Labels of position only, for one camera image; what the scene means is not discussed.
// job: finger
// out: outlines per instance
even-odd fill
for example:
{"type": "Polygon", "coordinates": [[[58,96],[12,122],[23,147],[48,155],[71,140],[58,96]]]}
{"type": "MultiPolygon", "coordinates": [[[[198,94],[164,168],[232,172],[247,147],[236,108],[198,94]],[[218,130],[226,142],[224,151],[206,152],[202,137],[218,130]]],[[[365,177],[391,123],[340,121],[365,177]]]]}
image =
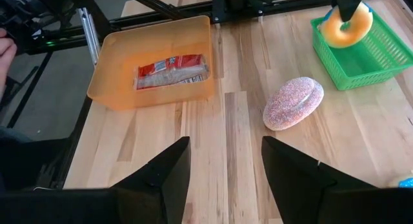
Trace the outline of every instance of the finger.
{"type": "Polygon", "coordinates": [[[14,44],[13,40],[8,38],[0,38],[0,56],[14,44]]]}
{"type": "Polygon", "coordinates": [[[6,37],[7,31],[4,28],[0,28],[0,37],[6,37]]]}
{"type": "Polygon", "coordinates": [[[15,44],[12,44],[11,47],[9,47],[4,54],[0,57],[0,70],[8,70],[10,68],[10,65],[12,64],[13,58],[15,56],[15,53],[17,52],[17,46],[15,44]]]}

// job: person's hand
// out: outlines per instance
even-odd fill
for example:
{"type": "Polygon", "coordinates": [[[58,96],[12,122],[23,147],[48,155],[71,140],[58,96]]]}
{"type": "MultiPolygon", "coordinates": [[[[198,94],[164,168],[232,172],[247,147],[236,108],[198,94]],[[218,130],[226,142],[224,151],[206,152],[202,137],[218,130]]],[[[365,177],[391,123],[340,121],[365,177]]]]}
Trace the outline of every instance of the person's hand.
{"type": "Polygon", "coordinates": [[[12,64],[17,46],[12,39],[5,38],[6,30],[0,28],[0,77],[7,75],[8,69],[12,64]]]}

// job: glazed donut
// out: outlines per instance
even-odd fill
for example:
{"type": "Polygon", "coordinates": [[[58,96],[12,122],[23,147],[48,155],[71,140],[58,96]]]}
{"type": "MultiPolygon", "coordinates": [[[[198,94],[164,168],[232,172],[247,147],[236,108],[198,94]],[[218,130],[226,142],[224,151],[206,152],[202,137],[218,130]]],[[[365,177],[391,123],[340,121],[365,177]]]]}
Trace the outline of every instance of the glazed donut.
{"type": "Polygon", "coordinates": [[[314,79],[291,79],[268,100],[263,112],[264,124],[270,130],[292,127],[310,115],[323,96],[323,87],[314,79]]]}
{"type": "Polygon", "coordinates": [[[346,30],[340,30],[344,22],[341,20],[338,6],[334,7],[320,26],[320,32],[327,44],[333,48],[345,48],[362,40],[373,24],[373,12],[365,3],[360,3],[346,30]]]}

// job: floor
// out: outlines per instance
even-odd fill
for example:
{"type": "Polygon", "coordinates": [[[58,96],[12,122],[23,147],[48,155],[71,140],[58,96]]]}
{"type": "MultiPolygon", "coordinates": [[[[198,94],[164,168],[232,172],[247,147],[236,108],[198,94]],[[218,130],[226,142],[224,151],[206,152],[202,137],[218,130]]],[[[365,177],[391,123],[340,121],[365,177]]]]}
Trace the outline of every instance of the floor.
{"type": "MultiPolygon", "coordinates": [[[[120,17],[127,0],[95,1],[107,18],[113,19],[120,17]]],[[[72,24],[80,25],[78,15],[73,17],[72,24]]],[[[40,65],[44,56],[17,56],[9,76],[22,81],[34,66],[40,65]]],[[[86,46],[54,52],[14,129],[35,141],[68,137],[74,129],[93,69],[86,46]]],[[[2,126],[9,122],[29,83],[0,115],[2,126]]]]}

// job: orange donut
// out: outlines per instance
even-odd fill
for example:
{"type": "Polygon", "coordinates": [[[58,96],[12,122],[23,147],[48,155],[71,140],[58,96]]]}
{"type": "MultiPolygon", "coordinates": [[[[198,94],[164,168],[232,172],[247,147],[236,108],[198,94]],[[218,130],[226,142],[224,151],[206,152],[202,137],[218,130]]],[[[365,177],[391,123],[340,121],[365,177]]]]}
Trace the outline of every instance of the orange donut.
{"type": "Polygon", "coordinates": [[[331,14],[327,14],[326,19],[320,25],[325,41],[333,48],[345,48],[358,43],[367,35],[373,24],[373,12],[365,3],[360,3],[345,30],[340,30],[344,22],[338,6],[331,10],[331,14]]]}

